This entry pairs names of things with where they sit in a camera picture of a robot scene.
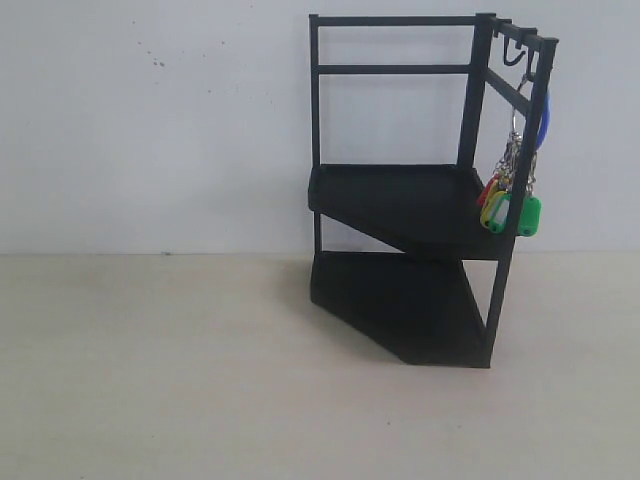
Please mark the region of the bunch of colourful key tags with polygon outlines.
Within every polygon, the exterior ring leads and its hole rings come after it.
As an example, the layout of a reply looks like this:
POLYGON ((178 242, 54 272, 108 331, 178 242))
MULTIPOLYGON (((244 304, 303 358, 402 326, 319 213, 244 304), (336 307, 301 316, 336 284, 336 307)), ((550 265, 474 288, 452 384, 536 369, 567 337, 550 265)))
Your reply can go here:
MULTIPOLYGON (((537 167, 538 150, 546 139, 550 121, 551 96, 547 94, 529 170, 522 212, 519 217, 517 227, 518 236, 532 237, 538 232, 542 203, 540 199, 534 195, 534 185, 536 183, 535 171, 537 167)), ((516 167, 521 157, 522 142, 523 135, 517 130, 516 110, 513 109, 511 129, 504 153, 496 163, 492 177, 476 201, 476 204, 480 207, 479 221, 481 226, 493 234, 502 233, 507 224, 516 167)))

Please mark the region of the black metal corner shelf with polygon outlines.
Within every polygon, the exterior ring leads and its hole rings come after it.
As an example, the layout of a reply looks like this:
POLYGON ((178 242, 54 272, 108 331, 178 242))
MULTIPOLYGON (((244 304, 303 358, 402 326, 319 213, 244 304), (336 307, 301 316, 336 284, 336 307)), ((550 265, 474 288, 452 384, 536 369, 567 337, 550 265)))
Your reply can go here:
POLYGON ((409 365, 491 364, 536 138, 558 42, 493 13, 472 16, 321 16, 309 22, 313 215, 311 301, 409 365), (462 64, 324 64, 325 27, 463 27, 462 64), (526 55, 503 64, 503 37, 526 55), (538 51, 536 81, 525 78, 538 51), (320 83, 341 75, 463 75, 457 158, 449 164, 330 164, 321 156, 320 83), (476 204, 502 157, 516 110, 523 135, 505 230, 476 204))

